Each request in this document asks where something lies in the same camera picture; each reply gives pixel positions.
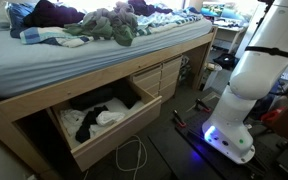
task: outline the wooden bed frame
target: wooden bed frame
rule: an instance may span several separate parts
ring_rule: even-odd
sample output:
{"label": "wooden bed frame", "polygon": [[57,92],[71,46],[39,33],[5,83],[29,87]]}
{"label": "wooden bed frame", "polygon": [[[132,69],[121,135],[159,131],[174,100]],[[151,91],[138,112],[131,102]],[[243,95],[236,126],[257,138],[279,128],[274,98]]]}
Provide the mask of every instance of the wooden bed frame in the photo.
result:
{"label": "wooden bed frame", "polygon": [[0,101],[1,142],[41,178],[61,179],[60,175],[51,168],[43,155],[34,147],[30,139],[16,126],[17,120],[40,110],[49,110],[55,104],[182,53],[190,58],[192,72],[195,74],[192,88],[197,90],[203,73],[203,64],[207,59],[216,32],[217,28],[213,27],[208,34],[199,38]]}

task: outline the bed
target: bed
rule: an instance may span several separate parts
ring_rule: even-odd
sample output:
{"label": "bed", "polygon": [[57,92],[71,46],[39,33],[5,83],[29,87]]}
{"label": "bed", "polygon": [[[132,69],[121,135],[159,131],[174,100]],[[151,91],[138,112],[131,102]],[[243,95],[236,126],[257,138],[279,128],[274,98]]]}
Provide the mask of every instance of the bed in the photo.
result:
{"label": "bed", "polygon": [[[197,90],[216,31],[209,21],[202,19],[166,32],[136,37],[130,47],[100,41],[77,48],[22,45],[9,37],[9,31],[0,31],[0,140],[42,178],[59,178],[17,127],[17,120],[45,110],[61,132],[58,110],[67,107],[71,98],[182,54],[190,58],[192,88]],[[82,171],[159,115],[161,97],[132,83],[130,86],[142,97],[143,104],[123,122],[70,149]]]}

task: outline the electronic device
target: electronic device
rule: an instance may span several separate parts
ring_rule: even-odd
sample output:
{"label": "electronic device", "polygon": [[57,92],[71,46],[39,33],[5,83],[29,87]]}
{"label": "electronic device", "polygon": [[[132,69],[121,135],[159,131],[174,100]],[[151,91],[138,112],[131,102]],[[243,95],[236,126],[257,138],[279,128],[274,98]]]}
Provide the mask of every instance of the electronic device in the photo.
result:
{"label": "electronic device", "polygon": [[209,17],[221,17],[225,3],[203,1],[201,14]]}

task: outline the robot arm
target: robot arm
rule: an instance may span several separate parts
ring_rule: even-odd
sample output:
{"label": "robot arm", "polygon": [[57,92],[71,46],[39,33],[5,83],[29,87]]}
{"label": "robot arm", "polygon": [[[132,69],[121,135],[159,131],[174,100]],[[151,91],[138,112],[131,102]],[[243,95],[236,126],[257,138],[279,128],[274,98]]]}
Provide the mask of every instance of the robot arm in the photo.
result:
{"label": "robot arm", "polygon": [[248,162],[255,154],[244,119],[288,66],[288,0],[275,0],[249,47],[260,48],[243,54],[230,85],[202,127],[206,142],[237,164]]}

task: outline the purple clothing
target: purple clothing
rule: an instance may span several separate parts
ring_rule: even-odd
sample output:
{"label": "purple clothing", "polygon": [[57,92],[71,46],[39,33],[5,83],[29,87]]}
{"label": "purple clothing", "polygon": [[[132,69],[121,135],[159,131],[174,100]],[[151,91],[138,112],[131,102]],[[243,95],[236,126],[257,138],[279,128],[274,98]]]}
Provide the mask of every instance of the purple clothing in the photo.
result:
{"label": "purple clothing", "polygon": [[40,0],[34,11],[24,18],[24,24],[27,27],[64,27],[64,24],[80,22],[84,15],[75,8],[56,6],[47,0]]}
{"label": "purple clothing", "polygon": [[136,15],[150,16],[154,12],[165,14],[173,12],[172,9],[162,9],[153,5],[147,5],[144,0],[128,0],[128,4],[133,6]]}

